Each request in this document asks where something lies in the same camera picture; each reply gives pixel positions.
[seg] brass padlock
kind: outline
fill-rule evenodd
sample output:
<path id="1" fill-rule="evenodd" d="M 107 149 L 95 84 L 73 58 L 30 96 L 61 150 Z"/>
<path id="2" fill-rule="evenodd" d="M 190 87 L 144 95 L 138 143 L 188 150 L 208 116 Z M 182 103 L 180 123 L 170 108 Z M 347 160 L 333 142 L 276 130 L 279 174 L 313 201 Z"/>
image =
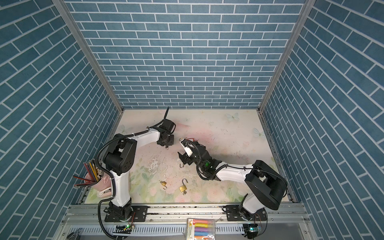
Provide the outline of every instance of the brass padlock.
<path id="1" fill-rule="evenodd" d="M 165 186 L 165 188 L 163 188 L 164 190 L 167 190 L 167 183 L 165 181 L 160 181 L 161 185 Z"/>
<path id="2" fill-rule="evenodd" d="M 187 190 L 187 186 L 184 184 L 184 180 L 188 183 L 187 179 L 183 179 L 183 180 L 181 180 L 181 182 L 183 183 L 183 186 L 179 187 L 180 192 L 182 192 L 183 195 L 185 195 L 187 193 L 187 191 L 186 191 Z"/>

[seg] brick wallpaper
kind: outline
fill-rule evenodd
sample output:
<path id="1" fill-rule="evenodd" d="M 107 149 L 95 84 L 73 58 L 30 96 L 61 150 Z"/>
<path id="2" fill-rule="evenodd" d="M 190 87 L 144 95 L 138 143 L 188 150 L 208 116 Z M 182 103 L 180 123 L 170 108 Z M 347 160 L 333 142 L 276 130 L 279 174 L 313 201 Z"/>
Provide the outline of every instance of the brick wallpaper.
<path id="1" fill-rule="evenodd" d="M 266 111 L 319 239 L 384 239 L 384 2 L 317 0 Z"/>
<path id="2" fill-rule="evenodd" d="M 49 239 L 117 112 L 50 0 L 0 6 L 0 239 Z"/>
<path id="3" fill-rule="evenodd" d="M 303 2 L 66 1 L 125 108 L 253 109 Z"/>

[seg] floral tabletop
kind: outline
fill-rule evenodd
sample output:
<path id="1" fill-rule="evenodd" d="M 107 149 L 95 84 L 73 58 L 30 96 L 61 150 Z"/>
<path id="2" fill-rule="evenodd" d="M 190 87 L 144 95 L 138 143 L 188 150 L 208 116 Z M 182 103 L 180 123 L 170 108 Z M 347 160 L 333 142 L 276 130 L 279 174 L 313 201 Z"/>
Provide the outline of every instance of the floral tabletop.
<path id="1" fill-rule="evenodd" d="M 165 110 L 126 110 L 116 134 L 142 131 L 158 123 L 164 113 Z M 205 145 L 217 160 L 230 164 L 263 160 L 278 171 L 256 110 L 170 109 L 167 119 L 176 124 L 174 145 L 166 150 L 153 142 L 136 150 L 130 170 L 130 189 L 127 189 L 133 203 L 240 202 L 245 194 L 251 193 L 245 183 L 200 179 L 194 164 L 180 168 L 177 152 L 184 153 L 179 142 L 182 137 L 194 138 Z M 188 181 L 184 181 L 185 195 L 179 190 L 184 178 Z M 99 201 L 97 191 L 92 189 L 85 203 Z"/>

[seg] pink cup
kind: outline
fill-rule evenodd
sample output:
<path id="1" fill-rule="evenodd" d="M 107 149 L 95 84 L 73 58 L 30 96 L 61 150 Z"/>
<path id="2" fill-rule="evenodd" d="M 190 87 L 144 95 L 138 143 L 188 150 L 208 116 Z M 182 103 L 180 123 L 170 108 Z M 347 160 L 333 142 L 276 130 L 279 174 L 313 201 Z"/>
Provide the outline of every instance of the pink cup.
<path id="1" fill-rule="evenodd" d="M 89 173 L 87 173 L 84 178 L 92 181 Z M 93 185 L 92 187 L 100 192 L 100 191 L 103 191 L 104 189 L 111 187 L 111 185 L 112 184 L 111 184 L 110 177 L 108 176 L 108 174 L 104 174 L 104 176 L 101 178 L 101 180 L 98 183 L 96 183 L 95 185 Z"/>

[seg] pliers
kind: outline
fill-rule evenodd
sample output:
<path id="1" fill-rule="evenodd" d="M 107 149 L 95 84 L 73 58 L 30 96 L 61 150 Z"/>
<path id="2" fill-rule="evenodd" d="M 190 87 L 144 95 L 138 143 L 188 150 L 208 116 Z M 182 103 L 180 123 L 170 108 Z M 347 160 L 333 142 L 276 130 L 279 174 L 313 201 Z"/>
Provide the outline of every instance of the pliers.
<path id="1" fill-rule="evenodd" d="M 72 238 L 73 240 L 77 240 L 82 230 L 83 230 L 82 228 L 79 228 L 76 232 L 71 232 L 70 234 L 68 234 L 67 240 Z"/>

